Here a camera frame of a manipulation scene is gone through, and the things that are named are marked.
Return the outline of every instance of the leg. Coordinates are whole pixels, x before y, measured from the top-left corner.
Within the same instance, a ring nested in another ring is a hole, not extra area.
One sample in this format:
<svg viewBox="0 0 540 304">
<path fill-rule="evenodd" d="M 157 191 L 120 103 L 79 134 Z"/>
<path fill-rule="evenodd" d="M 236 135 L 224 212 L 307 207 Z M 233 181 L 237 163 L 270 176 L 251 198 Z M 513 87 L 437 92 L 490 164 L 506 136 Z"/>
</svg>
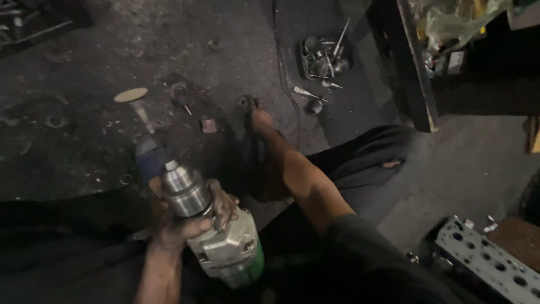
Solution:
<svg viewBox="0 0 540 304">
<path fill-rule="evenodd" d="M 407 190 L 426 154 L 421 133 L 384 125 L 307 158 L 330 177 L 358 214 L 377 225 Z"/>
</svg>

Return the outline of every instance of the wire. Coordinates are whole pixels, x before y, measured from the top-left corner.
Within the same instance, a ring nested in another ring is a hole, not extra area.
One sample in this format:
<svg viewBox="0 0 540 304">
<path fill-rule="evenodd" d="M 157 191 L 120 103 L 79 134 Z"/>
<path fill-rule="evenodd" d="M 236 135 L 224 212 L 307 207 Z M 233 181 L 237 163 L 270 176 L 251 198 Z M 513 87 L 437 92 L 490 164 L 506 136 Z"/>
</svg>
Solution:
<svg viewBox="0 0 540 304">
<path fill-rule="evenodd" d="M 296 148 L 298 149 L 300 147 L 300 107 L 298 106 L 298 103 L 293 99 L 293 96 L 291 96 L 291 92 L 287 86 L 287 72 L 284 69 L 283 53 L 281 52 L 281 42 L 278 36 L 279 28 L 276 22 L 276 12 L 278 12 L 277 2 L 277 0 L 272 0 L 272 21 L 274 23 L 273 32 L 276 54 L 278 56 L 279 82 L 281 85 L 281 90 L 283 90 L 283 93 L 290 99 L 291 104 L 293 105 L 294 113 L 296 114 Z"/>
</svg>

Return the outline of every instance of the concrete floor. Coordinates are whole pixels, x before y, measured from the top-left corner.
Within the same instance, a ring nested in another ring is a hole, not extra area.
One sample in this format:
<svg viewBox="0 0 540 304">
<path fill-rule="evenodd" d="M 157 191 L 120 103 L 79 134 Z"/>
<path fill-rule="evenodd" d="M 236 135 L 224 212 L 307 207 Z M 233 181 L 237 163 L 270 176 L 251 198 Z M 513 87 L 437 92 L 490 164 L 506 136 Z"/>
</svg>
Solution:
<svg viewBox="0 0 540 304">
<path fill-rule="evenodd" d="M 179 158 L 222 183 L 232 181 L 231 188 L 242 181 L 246 166 L 243 112 L 236 103 L 241 95 L 261 97 L 287 138 L 295 142 L 300 135 L 299 149 L 305 154 L 397 121 L 369 29 L 355 42 L 355 68 L 337 80 L 344 91 L 330 92 L 298 75 L 297 41 L 310 32 L 343 26 L 339 8 L 331 2 L 288 1 L 279 7 L 288 86 L 330 99 L 319 117 L 301 111 L 299 132 L 291 102 L 279 86 L 269 1 L 88 2 L 96 17 L 93 28 L 0 61 L 1 117 L 20 119 L 14 127 L 0 123 L 0 200 L 96 193 L 121 186 L 124 174 L 136 179 L 128 187 L 140 191 L 132 153 L 134 141 L 145 131 L 130 110 L 112 103 L 114 95 L 134 87 L 150 89 L 146 107 L 156 126 L 177 139 Z M 210 40 L 220 41 L 219 47 L 211 48 Z M 168 88 L 178 80 L 190 86 L 193 116 L 169 102 Z M 308 102 L 298 95 L 294 99 L 301 109 Z M 66 117 L 70 124 L 46 128 L 49 115 Z M 201 118 L 215 118 L 219 132 L 201 134 Z M 423 176 L 381 231 L 407 250 L 447 215 L 468 217 L 480 226 L 486 214 L 501 219 L 540 165 L 540 156 L 523 153 L 523 121 L 443 118 L 440 130 L 426 135 L 431 154 Z M 259 206 L 254 215 L 264 219 L 258 224 L 266 224 L 283 206 Z"/>
</svg>

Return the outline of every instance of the sleeve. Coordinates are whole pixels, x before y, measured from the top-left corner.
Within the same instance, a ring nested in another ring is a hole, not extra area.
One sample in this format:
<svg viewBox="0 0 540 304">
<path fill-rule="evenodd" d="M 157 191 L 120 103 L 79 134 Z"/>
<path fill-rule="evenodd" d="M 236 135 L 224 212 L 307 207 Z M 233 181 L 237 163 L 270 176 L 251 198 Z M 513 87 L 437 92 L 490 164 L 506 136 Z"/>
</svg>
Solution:
<svg viewBox="0 0 540 304">
<path fill-rule="evenodd" d="M 344 215 L 325 234 L 327 275 L 342 278 L 340 288 L 387 303 L 461 303 L 450 289 L 411 263 L 372 224 Z"/>
</svg>

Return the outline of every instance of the grinding disc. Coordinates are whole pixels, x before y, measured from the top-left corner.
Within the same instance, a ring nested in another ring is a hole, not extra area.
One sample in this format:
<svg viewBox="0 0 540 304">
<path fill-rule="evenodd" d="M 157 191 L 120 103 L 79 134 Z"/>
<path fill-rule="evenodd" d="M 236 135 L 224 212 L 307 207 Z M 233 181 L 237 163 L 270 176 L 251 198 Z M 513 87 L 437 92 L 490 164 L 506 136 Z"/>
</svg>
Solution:
<svg viewBox="0 0 540 304">
<path fill-rule="evenodd" d="M 114 98 L 114 101 L 118 103 L 125 103 L 130 101 L 135 101 L 139 98 L 142 98 L 148 92 L 147 88 L 137 88 L 129 91 L 122 92 Z"/>
</svg>

